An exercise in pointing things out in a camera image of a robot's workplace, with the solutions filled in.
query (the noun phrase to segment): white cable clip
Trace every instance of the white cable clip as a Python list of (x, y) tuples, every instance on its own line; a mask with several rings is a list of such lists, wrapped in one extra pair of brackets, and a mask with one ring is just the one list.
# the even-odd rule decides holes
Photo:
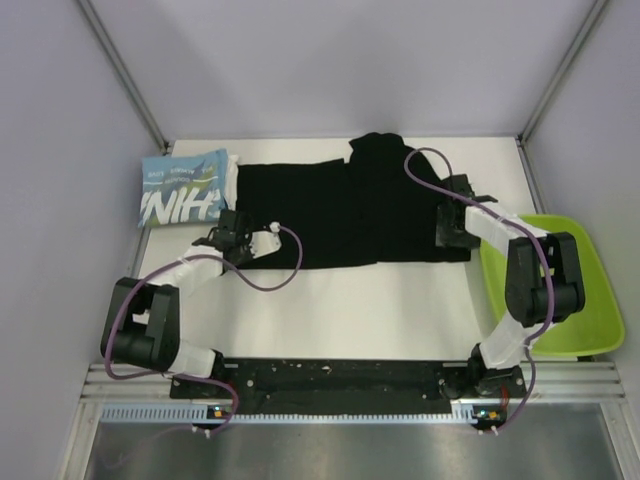
[(187, 260), (187, 258), (184, 255), (179, 256), (178, 261), (183, 265), (189, 265), (191, 263), (191, 260)]

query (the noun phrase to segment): black mounting plate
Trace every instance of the black mounting plate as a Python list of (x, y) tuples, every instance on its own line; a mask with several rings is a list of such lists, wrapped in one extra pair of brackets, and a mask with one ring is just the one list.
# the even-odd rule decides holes
[[(450, 413), (447, 382), (466, 365), (438, 361), (226, 358), (219, 380), (240, 397), (240, 414), (411, 415)], [(505, 379), (510, 397), (522, 397), (519, 368)], [(501, 392), (484, 395), (499, 401)], [(223, 389), (174, 380), (173, 399), (229, 399)], [(472, 388), (462, 397), (478, 398)]]

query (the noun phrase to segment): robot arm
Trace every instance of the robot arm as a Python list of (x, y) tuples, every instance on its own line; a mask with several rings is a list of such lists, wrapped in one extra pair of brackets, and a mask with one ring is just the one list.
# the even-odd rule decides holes
[(474, 248), (479, 246), (482, 239), (507, 259), (507, 311), (491, 335), (476, 345), (468, 361), (467, 385), (470, 383), (478, 393), (483, 394), (499, 387), (503, 379), (510, 376), (520, 364), (524, 357), (525, 340), (540, 329), (548, 305), (544, 275), (533, 243), (520, 230), (501, 220), (508, 219), (525, 227), (543, 248), (555, 293), (550, 328), (584, 308), (584, 286), (578, 250), (571, 234), (549, 233), (508, 213), (492, 197), (475, 197), (466, 175), (451, 177), (450, 185), (456, 193), (476, 202), (491, 202), (487, 206), (498, 218), (479, 207), (447, 200), (438, 211), (438, 243)]
[[(197, 255), (224, 258), (240, 265), (280, 249), (279, 225), (254, 230), (244, 213), (223, 210), (209, 235), (196, 240), (175, 268), (153, 278), (133, 297), (114, 339), (112, 357), (118, 361), (157, 372), (184, 373), (209, 378), (222, 367), (222, 354), (190, 344), (180, 336), (180, 307), (201, 285), (224, 273), (221, 262)], [(139, 279), (122, 278), (113, 290), (100, 350), (106, 353), (109, 335), (125, 298)], [(146, 324), (135, 317), (147, 317)]]

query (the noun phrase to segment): metal frame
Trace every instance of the metal frame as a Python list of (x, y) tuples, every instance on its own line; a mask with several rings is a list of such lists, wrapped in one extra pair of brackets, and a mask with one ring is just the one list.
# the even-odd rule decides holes
[[(446, 366), (463, 366), (463, 362), (450, 362)], [(525, 381), (531, 379), (531, 366), (523, 363)], [(531, 403), (624, 403), (625, 393), (620, 383), (618, 371), (613, 362), (537, 362), (538, 378), (536, 388), (529, 400)], [(130, 365), (114, 365), (119, 375), (139, 370)], [(216, 405), (210, 400), (173, 400), (169, 398), (171, 380), (161, 375), (141, 377), (133, 381), (114, 381), (101, 363), (89, 367), (84, 388), (80, 396), (81, 404), (94, 403), (196, 403)], [(452, 404), (495, 403), (478, 399), (453, 400)]]
[[(118, 53), (91, 0), (74, 1), (150, 136), (162, 153), (170, 153), (170, 144), (145, 103), (140, 90)], [(547, 211), (548, 205), (544, 201), (539, 182), (536, 179), (535, 169), (528, 156), (527, 142), (535, 133), (536, 128), (560, 91), (576, 59), (585, 48), (588, 39), (602, 21), (610, 3), (610, 0), (595, 0), (593, 2), (592, 8), (534, 108), (521, 135), (516, 139), (522, 166), (537, 212)], [(145, 229), (138, 240), (135, 256), (129, 262), (128, 275), (136, 276), (138, 274), (148, 239), (149, 230)], [(612, 362), (540, 362), (537, 363), (537, 366), (538, 380), (530, 402), (600, 404), (604, 422), (611, 437), (612, 447), (615, 450), (625, 478), (640, 480), (640, 457), (638, 455), (640, 442), (636, 434), (638, 430), (633, 421), (615, 364)], [(522, 369), (525, 380), (528, 381), (531, 376), (531, 368), (528, 364), (523, 364)], [(121, 365), (116, 366), (115, 370), (119, 373), (127, 373), (135, 370), (135, 367)], [(173, 406), (207, 403), (170, 400), (169, 389), (170, 380), (159, 375), (117, 383), (106, 375), (102, 364), (91, 365), (74, 418), (64, 461), (57, 478), (84, 478), (99, 419), (106, 402), (111, 405), (120, 404), (123, 406), (125, 404), (143, 403), (158, 407), (166, 405), (168, 402)], [(478, 404), (478, 401), (458, 400), (452, 403), (464, 406), (466, 403)]]
[(531, 139), (536, 128), (540, 124), (542, 117), (551, 106), (553, 99), (560, 91), (562, 85), (567, 79), (569, 72), (575, 65), (578, 56), (584, 50), (587, 41), (591, 38), (594, 30), (604, 18), (607, 7), (610, 3), (611, 0), (596, 0), (593, 3), (591, 10), (589, 10), (589, 13), (582, 22), (578, 33), (571, 42), (571, 45), (569, 45), (569, 48), (564, 54), (564, 57), (562, 57), (560, 65), (558, 65), (556, 72), (545, 88), (542, 97), (540, 98), (540, 100), (538, 100), (538, 104), (533, 109), (531, 117), (529, 117), (529, 120), (522, 130), (522, 134), (519, 136), (519, 138), (522, 140), (522, 143), (526, 144)]
[(99, 402), (78, 405), (64, 460), (56, 476), (58, 480), (85, 478), (101, 415), (102, 405)]
[(151, 114), (151, 110), (147, 106), (144, 101), (138, 86), (133, 80), (133, 77), (129, 73), (127, 66), (125, 65), (122, 57), (118, 53), (107, 29), (105, 28), (98, 12), (96, 11), (91, 0), (75, 0), (76, 5), (78, 6), (80, 13), (84, 17), (87, 25), (91, 29), (94, 37), (98, 41), (100, 49), (107, 57), (107, 61), (111, 66), (113, 72), (120, 82), (120, 86), (124, 90), (125, 95), (131, 102), (131, 106), (138, 114), (138, 117), (142, 121), (143, 125), (151, 135), (153, 141), (158, 145), (158, 148), (162, 153), (165, 153), (167, 150), (168, 142), (165, 139), (158, 123), (155, 118)]
[(611, 445), (625, 480), (640, 479), (638, 428), (628, 403), (601, 405)]

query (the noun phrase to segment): folded garment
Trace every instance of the folded garment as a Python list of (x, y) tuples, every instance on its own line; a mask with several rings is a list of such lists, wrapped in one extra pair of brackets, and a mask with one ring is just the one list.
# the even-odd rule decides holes
[[(406, 175), (404, 160), (413, 149), (402, 137), (371, 133), (350, 145), (348, 164), (239, 166), (237, 209), (258, 225), (278, 221), (294, 230), (304, 269), (469, 260), (468, 250), (436, 247), (436, 210), (444, 198)], [(442, 186), (423, 155), (414, 157), (411, 169)], [(278, 252), (241, 268), (293, 268), (297, 246), (287, 235), (282, 242)]]
[[(444, 196), (418, 185), (404, 170), (413, 147), (392, 133), (370, 133), (349, 142), (353, 153), (346, 165), (360, 204), (377, 225), (379, 262), (462, 262), (469, 250), (436, 247), (436, 215)], [(444, 187), (421, 153), (411, 171), (425, 182)]]
[[(312, 165), (240, 165), (237, 209), (257, 225), (273, 221), (294, 230), (302, 241), (302, 268), (354, 267), (376, 263), (375, 224), (360, 208), (343, 160)], [(281, 235), (276, 253), (241, 266), (293, 268), (298, 247)]]

